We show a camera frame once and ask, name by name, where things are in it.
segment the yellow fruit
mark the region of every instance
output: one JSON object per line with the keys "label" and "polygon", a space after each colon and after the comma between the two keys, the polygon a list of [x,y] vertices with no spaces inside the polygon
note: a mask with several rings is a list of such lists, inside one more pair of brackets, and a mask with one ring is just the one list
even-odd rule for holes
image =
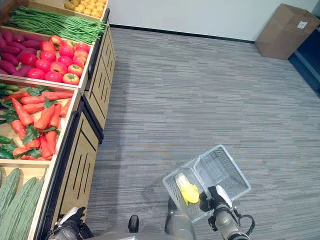
{"label": "yellow fruit", "polygon": [[96,11],[98,13],[102,14],[104,12],[104,8],[99,6],[99,7],[96,8]]}
{"label": "yellow fruit", "polygon": [[92,6],[92,5],[88,5],[88,6],[86,6],[86,9],[90,9],[90,10],[93,10],[93,9],[95,9],[96,7],[95,6]]}
{"label": "yellow fruit", "polygon": [[85,9],[83,10],[84,14],[90,15],[91,14],[91,10],[90,9]]}
{"label": "yellow fruit", "polygon": [[85,6],[85,7],[88,5],[88,3],[87,3],[85,0],[82,0],[82,1],[80,2],[80,4],[83,5],[83,6]]}

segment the purple sweet potato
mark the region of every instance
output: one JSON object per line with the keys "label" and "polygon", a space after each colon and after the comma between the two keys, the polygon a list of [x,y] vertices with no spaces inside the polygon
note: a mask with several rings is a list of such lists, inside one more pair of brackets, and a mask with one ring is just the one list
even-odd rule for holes
{"label": "purple sweet potato", "polygon": [[4,48],[6,45],[7,42],[2,37],[0,37],[0,50]]}
{"label": "purple sweet potato", "polygon": [[15,47],[15,48],[18,48],[20,50],[23,50],[25,49],[26,47],[23,46],[22,44],[16,42],[16,41],[10,41],[6,44],[7,46],[10,46],[10,47]]}
{"label": "purple sweet potato", "polygon": [[27,40],[24,41],[22,43],[23,46],[25,46],[26,48],[32,48],[35,50],[39,50],[40,49],[40,42],[36,41],[36,40]]}
{"label": "purple sweet potato", "polygon": [[16,67],[9,61],[1,60],[0,69],[6,71],[8,74],[14,74],[17,70]]}
{"label": "purple sweet potato", "polygon": [[1,48],[2,52],[3,53],[9,53],[9,54],[12,54],[12,55],[18,55],[21,50],[17,47],[14,47],[14,46],[5,46],[3,48]]}
{"label": "purple sweet potato", "polygon": [[15,67],[19,65],[18,58],[16,58],[15,56],[13,56],[10,53],[3,52],[3,53],[0,54],[0,57],[1,57],[2,60],[6,60],[6,61],[12,63]]}
{"label": "purple sweet potato", "polygon": [[15,34],[13,35],[13,41],[21,44],[25,41],[25,37],[22,34]]}
{"label": "purple sweet potato", "polygon": [[8,74],[8,73],[0,68],[0,74]]}
{"label": "purple sweet potato", "polygon": [[25,34],[24,35],[25,40],[34,40],[37,42],[42,42],[44,39],[40,36],[32,35],[32,34]]}
{"label": "purple sweet potato", "polygon": [[31,53],[31,54],[37,55],[37,50],[35,50],[34,48],[30,48],[30,47],[25,48],[18,54],[18,56],[16,56],[16,58],[18,60],[20,60],[21,55],[24,53]]}
{"label": "purple sweet potato", "polygon": [[14,74],[12,74],[13,76],[19,76],[19,77],[25,77],[27,76],[27,73],[29,72],[29,70],[32,69],[32,66],[29,65],[23,65],[22,67],[20,67],[18,69],[17,72],[15,72]]}
{"label": "purple sweet potato", "polygon": [[14,35],[10,31],[3,31],[2,32],[2,37],[7,43],[11,42],[14,39]]}

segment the cabinet door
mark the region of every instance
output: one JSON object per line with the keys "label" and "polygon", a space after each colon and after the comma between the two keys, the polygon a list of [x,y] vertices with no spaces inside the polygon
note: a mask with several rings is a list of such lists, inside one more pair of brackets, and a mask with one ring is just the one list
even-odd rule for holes
{"label": "cabinet door", "polygon": [[99,140],[82,112],[64,172],[52,224],[73,207],[88,207]]}

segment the produce bin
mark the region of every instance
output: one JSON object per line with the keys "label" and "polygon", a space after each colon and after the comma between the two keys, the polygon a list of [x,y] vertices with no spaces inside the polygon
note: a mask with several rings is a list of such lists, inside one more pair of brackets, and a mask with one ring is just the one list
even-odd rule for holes
{"label": "produce bin", "polygon": [[[34,82],[34,81],[28,81],[28,80],[0,80],[1,83],[5,83],[5,84],[10,84],[10,85],[17,85],[20,88],[24,88],[24,87],[36,87],[39,85],[39,83]],[[35,230],[38,226],[39,223],[39,217],[42,213],[42,208],[43,208],[43,204],[46,200],[46,196],[48,194],[48,190],[49,190],[49,185],[51,182],[51,179],[53,177],[53,172],[56,169],[56,163],[58,161],[58,156],[60,156],[60,153],[62,151],[62,148],[64,147],[64,140],[67,139],[67,135],[68,135],[68,127],[70,125],[71,119],[72,117],[72,112],[74,109],[77,109],[79,101],[80,101],[80,94],[79,94],[79,90],[77,88],[70,88],[70,87],[60,87],[54,84],[50,84],[50,83],[42,83],[42,86],[46,86],[49,87],[51,90],[53,91],[59,91],[59,92],[71,92],[72,93],[72,98],[71,98],[71,102],[70,102],[70,106],[68,108],[67,114],[65,118],[62,118],[60,121],[60,125],[58,127],[58,129],[60,130],[60,134],[57,137],[57,141],[56,141],[56,152],[55,154],[52,156],[51,160],[46,160],[46,161],[40,161],[40,160],[23,160],[23,159],[0,159],[0,169],[8,168],[8,171],[11,168],[20,168],[22,169],[22,171],[24,171],[23,169],[26,169],[25,171],[26,174],[23,174],[23,176],[25,176],[25,179],[27,180],[27,178],[29,176],[32,177],[42,177],[44,176],[44,184],[42,187],[42,191],[41,191],[41,195],[39,197],[39,201],[35,210],[35,214],[33,217],[33,221],[31,224],[31,229],[30,229],[30,233],[29,233],[29,238],[30,240],[32,240],[34,238],[35,235]],[[34,113],[34,116],[37,118],[39,117],[39,113]],[[18,135],[13,131],[13,129],[11,129],[10,125],[8,123],[4,123],[0,125],[0,132],[1,135],[9,138],[9,139],[13,139],[15,141],[15,143],[18,145],[18,147],[22,146],[22,142],[19,139]]]}
{"label": "produce bin", "polygon": [[72,207],[88,206],[98,144],[102,142],[89,111],[81,100],[71,114],[68,138],[56,161],[36,239],[44,239],[55,222]]}

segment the carrot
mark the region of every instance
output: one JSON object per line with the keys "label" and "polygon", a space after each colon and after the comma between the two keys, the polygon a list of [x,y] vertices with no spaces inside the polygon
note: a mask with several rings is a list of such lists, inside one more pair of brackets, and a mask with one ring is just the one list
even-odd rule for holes
{"label": "carrot", "polygon": [[44,158],[48,158],[52,156],[52,153],[50,152],[47,140],[45,136],[40,137],[40,144],[41,144],[41,150],[42,150],[42,156]]}
{"label": "carrot", "polygon": [[34,127],[39,130],[45,130],[48,124],[50,123],[54,113],[55,113],[55,105],[52,105],[51,107],[44,109],[41,113],[41,117],[34,124]]}
{"label": "carrot", "polygon": [[24,147],[26,149],[32,149],[32,148],[36,148],[39,149],[40,148],[40,140],[39,138],[36,138],[34,140],[32,140],[31,142],[27,143],[26,145],[24,145]]}
{"label": "carrot", "polygon": [[50,127],[59,127],[59,123],[60,123],[60,110],[61,110],[61,104],[58,103],[57,105],[55,105],[54,107],[54,114],[53,117],[51,118]]}
{"label": "carrot", "polygon": [[57,99],[69,99],[72,98],[74,94],[72,92],[64,91],[43,91],[41,95],[52,101]]}
{"label": "carrot", "polygon": [[68,112],[68,109],[69,109],[69,106],[70,106],[70,103],[71,103],[71,99],[72,99],[72,98],[69,98],[69,100],[68,100],[68,102],[66,103],[66,105],[64,105],[64,106],[61,108],[60,117],[63,117],[63,118],[66,117],[67,112]]}
{"label": "carrot", "polygon": [[18,154],[23,154],[23,153],[25,153],[26,151],[28,151],[28,149],[25,148],[25,147],[17,147],[17,148],[15,148],[15,149],[13,150],[13,156],[16,156],[16,155],[18,155]]}
{"label": "carrot", "polygon": [[27,93],[26,91],[23,91],[23,92],[11,94],[11,95],[7,96],[4,100],[7,101],[9,99],[21,99],[23,97],[29,97],[29,96],[30,96],[29,93]]}
{"label": "carrot", "polygon": [[23,104],[39,104],[45,102],[44,96],[25,96],[21,98]]}
{"label": "carrot", "polygon": [[56,131],[48,131],[45,134],[46,142],[48,143],[50,153],[52,153],[52,154],[55,154],[55,152],[56,152],[56,138],[57,138]]}
{"label": "carrot", "polygon": [[18,134],[19,138],[22,140],[26,136],[26,127],[22,124],[20,120],[14,120],[10,123],[10,126]]}
{"label": "carrot", "polygon": [[21,123],[24,126],[34,123],[33,117],[30,116],[30,114],[22,107],[20,102],[18,102],[15,98],[12,98],[12,103]]}
{"label": "carrot", "polygon": [[23,108],[29,113],[29,114],[34,114],[36,112],[39,112],[45,108],[44,103],[31,103],[31,104],[26,104],[23,105]]}

